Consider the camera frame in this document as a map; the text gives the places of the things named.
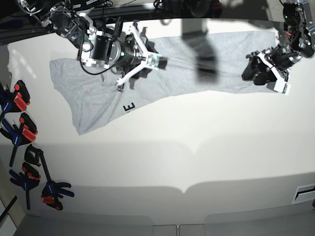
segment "black cable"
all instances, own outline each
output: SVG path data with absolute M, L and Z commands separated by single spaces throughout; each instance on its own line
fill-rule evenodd
M 104 4 L 104 6 L 102 7 L 102 16 L 100 17 L 100 19 L 102 19 L 103 16 L 104 16 L 104 9 L 105 9 L 106 7 L 111 7 L 111 6 L 114 5 L 114 3 L 113 3 L 111 0 L 103 0 L 103 4 Z
M 165 12 L 165 13 L 168 13 L 168 14 L 171 14 L 172 17 L 174 16 L 179 16 L 181 14 L 181 12 L 173 12 L 172 10 L 167 10 L 165 9 L 165 5 L 164 5 L 164 8 L 159 8 L 158 4 L 159 4 L 160 0 L 155 0 L 153 2 L 153 6 L 154 6 L 154 11 L 150 13 L 150 16 L 151 18 L 154 18 L 156 13 L 159 11 L 159 12 Z
M 279 0 L 279 2 L 282 4 L 282 6 L 284 6 L 284 3 L 281 0 Z
M 82 46 L 83 46 L 83 43 L 84 43 L 84 35 L 83 35 L 82 40 L 81 40 L 79 55 L 82 54 Z M 89 74 L 89 75 L 100 75 L 100 74 L 103 74 L 104 72 L 106 72 L 106 71 L 108 71 L 109 69 L 111 69 L 114 65 L 112 65 L 112 66 L 109 67 L 108 69 L 105 69 L 105 70 L 103 70 L 103 71 L 101 71 L 101 72 L 98 72 L 98 73 L 91 73 L 91 72 L 87 71 L 87 70 L 84 68 L 84 66 L 83 66 L 83 64 L 82 64 L 82 60 L 80 59 L 80 66 L 81 66 L 82 70 L 83 70 L 84 72 L 86 72 L 87 74 Z
M 285 45 L 282 46 L 282 47 L 279 47 L 277 50 L 275 50 L 275 51 L 269 53 L 268 55 L 269 55 L 269 56 L 273 56 L 273 55 L 275 55 L 278 51 L 280 51 L 280 50 L 282 50 L 283 48 L 286 48 L 287 46 L 291 45 L 291 44 L 297 39 L 297 37 L 299 36 L 299 34 L 300 34 L 300 27 L 297 27 L 297 31 L 296 31 L 296 33 L 295 33 L 295 36 L 293 37 L 293 39 L 292 39 L 290 42 L 288 42 L 287 44 L 285 44 Z
M 124 4 L 122 4 L 121 6 L 125 6 L 125 5 L 130 4 L 130 3 L 134 2 L 134 1 L 136 1 L 136 0 L 132 0 L 132 1 L 130 1 L 130 2 L 124 3 Z

